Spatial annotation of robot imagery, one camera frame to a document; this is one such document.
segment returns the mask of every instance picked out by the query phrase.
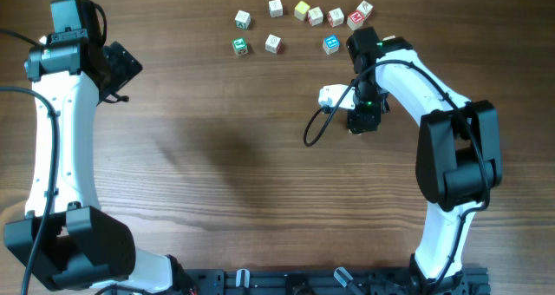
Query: cube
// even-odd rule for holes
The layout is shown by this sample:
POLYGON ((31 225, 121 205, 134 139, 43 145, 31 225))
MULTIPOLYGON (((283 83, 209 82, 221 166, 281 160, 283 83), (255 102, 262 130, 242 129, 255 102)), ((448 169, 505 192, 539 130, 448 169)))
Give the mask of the cube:
POLYGON ((271 0, 268 4, 270 5, 270 17, 278 17, 284 14, 284 7, 281 5, 281 0, 271 0))
POLYGON ((323 50, 326 51, 328 55, 337 52, 339 50, 339 40, 337 37, 331 35, 323 39, 323 50))
POLYGON ((235 50, 236 56, 244 56, 245 54, 249 53, 246 40, 243 37, 233 40, 233 49, 235 50))
POLYGON ((251 23, 251 15, 245 11, 239 10, 235 16, 235 25, 242 30, 247 30, 251 23))
POLYGON ((301 1, 295 7, 295 17, 300 19, 301 21, 304 21, 304 19, 306 18, 306 12, 308 12, 309 10, 310 6, 305 1, 301 1))
POLYGON ((354 11, 353 13, 349 14, 349 18, 347 18, 347 25, 349 25, 352 30, 359 29, 363 23, 364 16, 359 11, 354 11))
POLYGON ((309 10, 309 24, 310 26, 318 25, 323 21, 323 13, 319 7, 309 10))
POLYGON ((374 6, 372 4, 367 3, 366 1, 362 1, 358 5, 356 10, 362 13, 362 16, 364 16, 364 20, 366 21, 368 16, 370 16, 370 13, 372 13, 372 8, 374 8, 374 6))
POLYGON ((281 48, 281 38, 274 35, 269 35, 268 40, 266 40, 266 50, 271 53, 277 54, 281 48))
POLYGON ((328 13, 328 22, 330 22, 331 27, 341 25, 344 19, 345 15, 340 8, 331 10, 330 13, 328 13))

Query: wooden table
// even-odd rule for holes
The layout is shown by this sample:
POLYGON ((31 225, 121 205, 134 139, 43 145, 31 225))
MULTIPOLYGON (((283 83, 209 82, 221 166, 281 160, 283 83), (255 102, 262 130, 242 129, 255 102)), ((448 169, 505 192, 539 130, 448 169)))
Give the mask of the wooden table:
MULTIPOLYGON (((1 27, 52 31, 51 0, 0 0, 1 27)), ((415 180, 418 127, 395 100, 379 131, 351 135, 345 114, 304 147, 318 90, 355 77, 347 25, 310 27, 300 0, 93 0, 108 42, 144 70, 95 119, 95 182, 106 213, 137 246, 186 268, 406 266, 426 211, 415 180), (237 29, 237 10, 251 13, 237 29), (282 53, 264 50, 269 34, 282 53), (326 36, 342 42, 322 49, 326 36), (249 55, 237 57, 243 36, 249 55)), ((362 0, 304 0, 350 13, 362 0)), ((464 262, 487 266, 495 294, 554 293, 555 3, 553 0, 368 0, 365 25, 404 36, 447 85, 499 112, 504 179, 475 218, 464 262)), ((0 85, 28 87, 28 46, 2 36, 0 85)), ((30 98, 0 95, 0 223, 19 220, 35 154, 30 98)), ((23 266, 0 247, 0 294, 19 292, 23 266)), ((31 293, 47 293, 35 280, 31 293)))

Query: green cube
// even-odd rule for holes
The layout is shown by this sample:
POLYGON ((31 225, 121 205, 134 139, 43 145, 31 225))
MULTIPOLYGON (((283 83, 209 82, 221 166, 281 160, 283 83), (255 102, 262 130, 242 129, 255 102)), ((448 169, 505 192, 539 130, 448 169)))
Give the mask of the green cube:
POLYGON ((246 46, 246 41, 243 37, 233 40, 233 49, 235 50, 235 55, 237 56, 244 56, 245 54, 249 53, 249 50, 246 46))

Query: robotic arm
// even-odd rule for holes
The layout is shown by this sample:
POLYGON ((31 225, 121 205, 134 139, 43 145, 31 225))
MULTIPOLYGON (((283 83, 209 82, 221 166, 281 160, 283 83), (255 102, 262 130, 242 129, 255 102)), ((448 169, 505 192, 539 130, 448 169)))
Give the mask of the robotic arm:
POLYGON ((108 100, 110 95, 126 102, 127 97, 117 92, 142 66, 120 44, 104 46, 106 20, 101 33, 96 10, 102 17, 104 13, 97 4, 60 0, 51 4, 51 10, 55 33, 48 35, 43 46, 30 50, 25 68, 33 90, 51 102, 58 116, 57 189, 49 215, 43 216, 53 138, 46 108, 37 102, 35 176, 25 219, 4 228, 5 245, 24 265, 33 245, 38 245, 30 270, 49 290, 101 288, 99 293, 104 293, 117 285, 125 294, 489 293, 486 271, 463 268, 460 255, 470 220, 489 201, 489 189, 480 184, 480 178, 486 179, 487 187, 497 186, 501 180, 495 109, 489 102, 470 102, 449 89, 423 66, 402 38, 380 41, 371 28, 357 30, 348 40, 348 49, 359 77, 351 86, 324 87, 318 101, 323 107, 348 109, 349 130, 360 134, 377 130, 382 113, 389 111, 390 93, 420 125, 416 177, 428 200, 428 214, 409 267, 358 272, 342 267, 333 272, 185 271, 172 256, 136 248, 129 229, 101 211, 96 195, 92 164, 96 107, 114 102, 108 100), (389 63, 370 70, 385 61, 389 63), (471 148, 454 147, 455 136, 472 137, 457 118, 459 114, 478 138, 483 164, 473 157, 471 148), (38 240, 42 222, 47 230, 38 240), (62 236, 64 227, 68 234, 62 236))

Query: yellow cube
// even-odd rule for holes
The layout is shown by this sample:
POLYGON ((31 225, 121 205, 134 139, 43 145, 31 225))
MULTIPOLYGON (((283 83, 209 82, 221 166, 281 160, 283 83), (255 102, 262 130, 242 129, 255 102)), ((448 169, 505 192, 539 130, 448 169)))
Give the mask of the yellow cube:
POLYGON ((310 6, 305 1, 301 1, 295 7, 295 17, 300 19, 301 21, 304 21, 304 19, 306 18, 306 12, 308 12, 309 10, 310 6))

